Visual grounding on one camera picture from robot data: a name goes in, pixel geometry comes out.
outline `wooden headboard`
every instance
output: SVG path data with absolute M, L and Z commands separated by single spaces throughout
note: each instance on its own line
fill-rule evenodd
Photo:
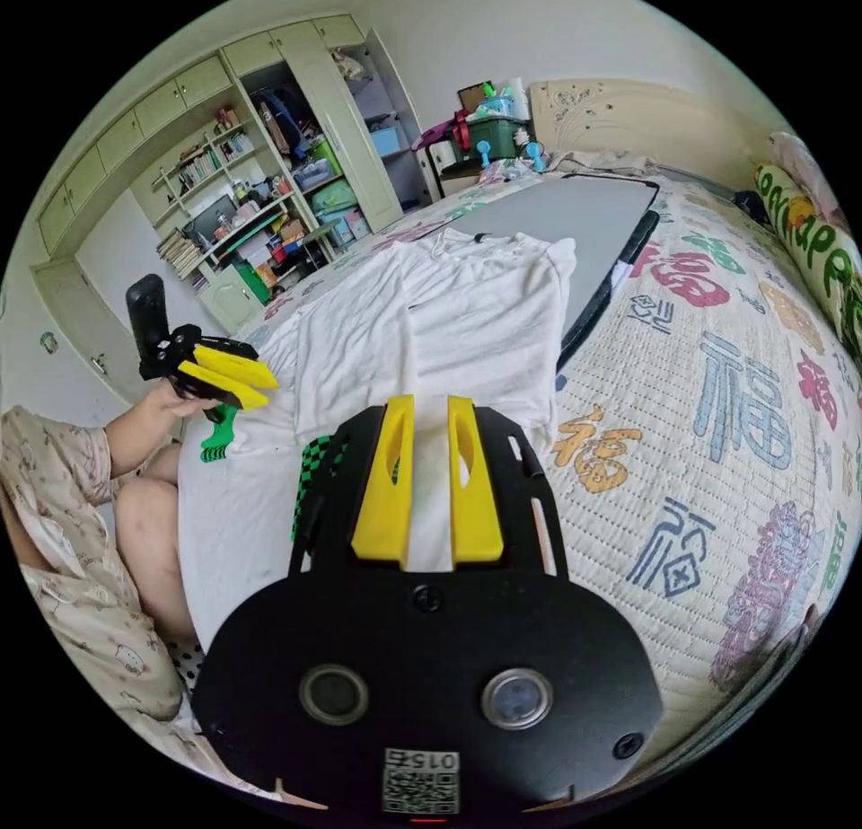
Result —
M 536 139 L 548 153 L 610 148 L 646 155 L 728 188 L 749 189 L 771 131 L 694 93 L 608 78 L 530 85 Z

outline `person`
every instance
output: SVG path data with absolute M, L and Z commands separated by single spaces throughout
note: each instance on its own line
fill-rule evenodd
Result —
M 60 646 L 144 740 L 237 789 L 321 807 L 253 788 L 224 767 L 200 735 L 164 643 L 194 634 L 178 557 L 180 447 L 168 441 L 178 419 L 217 403 L 181 398 L 162 380 L 105 428 L 13 407 L 0 417 L 0 511 Z M 116 538 L 98 511 L 111 501 Z

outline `black handle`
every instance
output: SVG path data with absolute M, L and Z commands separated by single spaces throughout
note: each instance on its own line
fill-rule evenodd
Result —
M 126 291 L 126 307 L 142 361 L 154 358 L 171 336 L 162 279 L 151 273 L 136 281 Z

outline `knee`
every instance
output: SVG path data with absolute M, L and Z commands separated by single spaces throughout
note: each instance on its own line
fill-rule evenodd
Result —
M 177 500 L 177 489 L 167 481 L 141 476 L 124 485 L 114 511 L 121 552 L 139 543 L 151 550 L 160 543 L 176 547 Z

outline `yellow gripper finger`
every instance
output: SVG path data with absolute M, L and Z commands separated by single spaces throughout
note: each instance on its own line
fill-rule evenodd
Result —
M 198 345 L 194 349 L 195 361 L 208 371 L 215 371 L 225 377 L 230 377 L 238 383 L 245 383 L 256 389 L 277 389 L 278 380 L 267 366 L 258 359 L 246 359 Z
M 467 465 L 465 482 L 461 458 Z M 449 396 L 449 491 L 453 568 L 499 562 L 503 556 L 503 532 L 476 413 L 472 401 L 454 395 Z
M 269 398 L 266 395 L 257 392 L 245 383 L 240 383 L 224 374 L 218 374 L 216 371 L 209 371 L 200 365 L 195 365 L 194 362 L 180 362 L 180 371 L 200 380 L 201 383 L 209 383 L 235 395 L 243 410 L 257 410 L 259 407 L 266 407 L 269 404 Z
M 402 570 L 410 542 L 414 414 L 412 395 L 386 405 L 352 542 L 360 560 L 397 562 Z

